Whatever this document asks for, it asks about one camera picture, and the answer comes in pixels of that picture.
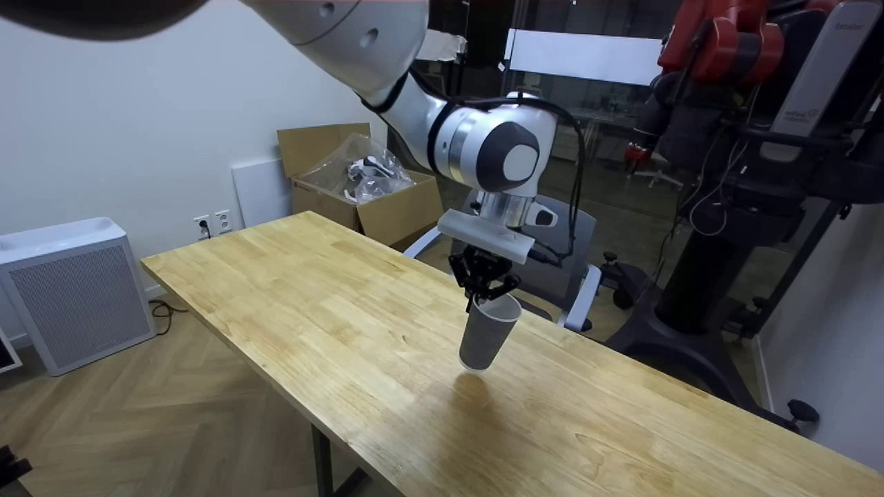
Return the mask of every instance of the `wooden floor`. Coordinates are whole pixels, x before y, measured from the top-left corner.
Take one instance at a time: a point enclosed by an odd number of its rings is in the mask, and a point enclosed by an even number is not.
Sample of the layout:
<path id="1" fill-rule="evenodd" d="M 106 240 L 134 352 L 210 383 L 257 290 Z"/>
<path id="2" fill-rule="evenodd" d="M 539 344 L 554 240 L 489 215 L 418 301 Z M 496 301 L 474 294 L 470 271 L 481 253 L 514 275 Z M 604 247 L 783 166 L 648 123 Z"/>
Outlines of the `wooden floor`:
<path id="1" fill-rule="evenodd" d="M 309 425 L 193 313 L 65 378 L 0 378 L 0 445 L 37 497 L 316 493 Z"/>

